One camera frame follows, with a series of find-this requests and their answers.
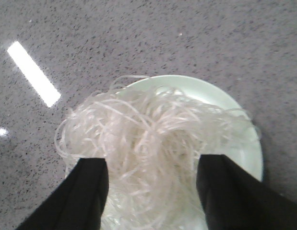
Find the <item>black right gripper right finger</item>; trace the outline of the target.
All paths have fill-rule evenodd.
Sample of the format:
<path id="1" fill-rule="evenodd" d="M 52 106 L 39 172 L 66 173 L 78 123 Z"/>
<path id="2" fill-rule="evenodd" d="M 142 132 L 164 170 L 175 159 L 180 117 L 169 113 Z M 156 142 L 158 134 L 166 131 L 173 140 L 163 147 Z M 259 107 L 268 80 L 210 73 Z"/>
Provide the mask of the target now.
<path id="1" fill-rule="evenodd" d="M 297 204 L 226 155 L 202 155 L 196 185 L 210 230 L 297 230 Z"/>

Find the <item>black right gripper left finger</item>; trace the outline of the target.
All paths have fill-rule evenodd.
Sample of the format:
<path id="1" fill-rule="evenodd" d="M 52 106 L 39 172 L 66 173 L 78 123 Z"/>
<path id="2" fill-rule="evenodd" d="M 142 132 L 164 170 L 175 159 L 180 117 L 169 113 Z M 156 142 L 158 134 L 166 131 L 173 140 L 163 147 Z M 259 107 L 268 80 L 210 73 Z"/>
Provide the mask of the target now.
<path id="1" fill-rule="evenodd" d="M 79 159 L 68 177 L 18 229 L 98 230 L 108 190 L 105 159 Z"/>

